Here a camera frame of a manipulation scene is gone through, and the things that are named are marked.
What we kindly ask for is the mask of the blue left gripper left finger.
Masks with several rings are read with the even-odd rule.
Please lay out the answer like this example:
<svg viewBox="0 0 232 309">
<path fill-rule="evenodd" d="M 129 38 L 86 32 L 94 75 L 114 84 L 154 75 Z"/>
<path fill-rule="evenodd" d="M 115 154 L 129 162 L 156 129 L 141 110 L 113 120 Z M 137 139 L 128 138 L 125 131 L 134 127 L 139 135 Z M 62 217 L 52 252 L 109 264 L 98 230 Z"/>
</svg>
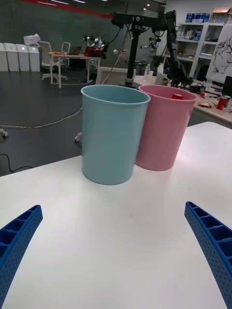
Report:
<svg viewBox="0 0 232 309">
<path fill-rule="evenodd" d="M 43 220 L 40 205 L 35 205 L 0 230 L 0 308 L 25 251 Z"/>
</svg>

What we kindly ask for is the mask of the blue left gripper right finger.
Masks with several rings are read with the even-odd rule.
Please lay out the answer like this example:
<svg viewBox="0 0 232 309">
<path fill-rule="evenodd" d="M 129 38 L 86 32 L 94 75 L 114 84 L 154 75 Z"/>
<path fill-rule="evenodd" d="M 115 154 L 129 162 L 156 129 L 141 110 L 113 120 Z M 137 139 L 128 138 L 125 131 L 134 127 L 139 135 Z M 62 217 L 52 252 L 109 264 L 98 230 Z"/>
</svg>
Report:
<svg viewBox="0 0 232 309">
<path fill-rule="evenodd" d="M 188 201 L 184 216 L 208 262 L 226 307 L 232 308 L 232 230 Z"/>
</svg>

